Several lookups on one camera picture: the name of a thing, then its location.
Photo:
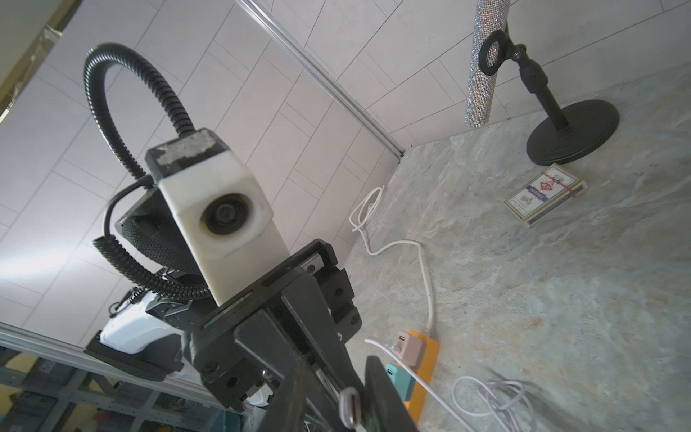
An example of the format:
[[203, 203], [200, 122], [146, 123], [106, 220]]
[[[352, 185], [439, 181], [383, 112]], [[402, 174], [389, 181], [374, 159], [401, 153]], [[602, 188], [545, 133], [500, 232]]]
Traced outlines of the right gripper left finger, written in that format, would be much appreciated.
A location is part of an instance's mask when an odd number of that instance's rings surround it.
[[286, 374], [269, 410], [270, 431], [304, 431], [310, 372], [309, 365], [301, 358]]

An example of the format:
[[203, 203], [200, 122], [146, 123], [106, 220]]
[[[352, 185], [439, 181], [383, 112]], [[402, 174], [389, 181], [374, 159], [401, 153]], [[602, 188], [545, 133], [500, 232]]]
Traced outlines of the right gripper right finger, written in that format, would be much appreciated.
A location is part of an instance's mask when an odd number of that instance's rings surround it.
[[413, 419], [377, 356], [369, 356], [365, 364], [363, 428], [378, 432], [417, 432]]

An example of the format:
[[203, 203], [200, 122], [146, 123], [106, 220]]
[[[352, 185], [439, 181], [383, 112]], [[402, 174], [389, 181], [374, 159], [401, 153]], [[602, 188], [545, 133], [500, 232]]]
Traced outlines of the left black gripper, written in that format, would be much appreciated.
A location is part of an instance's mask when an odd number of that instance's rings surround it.
[[317, 239], [185, 333], [184, 357], [222, 407], [242, 412], [259, 383], [275, 389], [302, 362], [362, 389], [345, 347], [361, 327], [347, 271]]

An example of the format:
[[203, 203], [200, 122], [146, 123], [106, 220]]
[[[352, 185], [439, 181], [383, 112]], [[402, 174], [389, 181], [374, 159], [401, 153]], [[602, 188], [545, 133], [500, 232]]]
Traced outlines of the orange power strip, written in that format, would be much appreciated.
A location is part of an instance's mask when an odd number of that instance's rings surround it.
[[[419, 368], [415, 369], [415, 372], [417, 376], [420, 377], [426, 384], [430, 384], [435, 371], [435, 365], [437, 364], [440, 345], [433, 338], [430, 338], [422, 333], [418, 333], [417, 331], [411, 330], [410, 335], [419, 338], [426, 343], [426, 350], [422, 358], [421, 365]], [[416, 383], [410, 400], [404, 403], [408, 410], [408, 414], [410, 414], [410, 417], [413, 419], [416, 425], [419, 424], [422, 410], [425, 405], [426, 396], [428, 396], [428, 392], [419, 383]]]

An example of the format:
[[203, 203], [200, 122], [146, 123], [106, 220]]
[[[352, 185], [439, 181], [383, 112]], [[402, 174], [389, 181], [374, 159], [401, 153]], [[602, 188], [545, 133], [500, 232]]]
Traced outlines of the teal charger adapter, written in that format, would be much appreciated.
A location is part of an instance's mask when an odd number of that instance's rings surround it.
[[385, 371], [402, 401], [410, 401], [416, 381], [401, 366], [387, 364]]

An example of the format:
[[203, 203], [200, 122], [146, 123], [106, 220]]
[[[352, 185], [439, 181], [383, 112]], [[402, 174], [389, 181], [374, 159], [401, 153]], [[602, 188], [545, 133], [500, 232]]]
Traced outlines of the pink charger adapter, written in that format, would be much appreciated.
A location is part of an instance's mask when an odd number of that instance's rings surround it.
[[417, 369], [423, 361], [426, 342], [408, 332], [399, 331], [394, 340], [393, 351], [403, 365]]

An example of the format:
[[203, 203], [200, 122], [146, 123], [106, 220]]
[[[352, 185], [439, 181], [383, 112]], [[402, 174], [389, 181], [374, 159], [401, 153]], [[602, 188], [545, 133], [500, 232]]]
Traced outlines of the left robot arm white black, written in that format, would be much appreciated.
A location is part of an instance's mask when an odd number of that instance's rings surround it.
[[[108, 106], [113, 66], [149, 88], [176, 130], [143, 163]], [[315, 239], [291, 253], [255, 176], [214, 131], [194, 127], [176, 92], [135, 50], [96, 46], [84, 84], [105, 142], [145, 192], [120, 221], [104, 214], [94, 242], [134, 290], [88, 353], [155, 381], [189, 363], [234, 411], [263, 387], [280, 392], [297, 369], [317, 416], [335, 414], [343, 390], [361, 394], [346, 350], [361, 321], [332, 246]]]

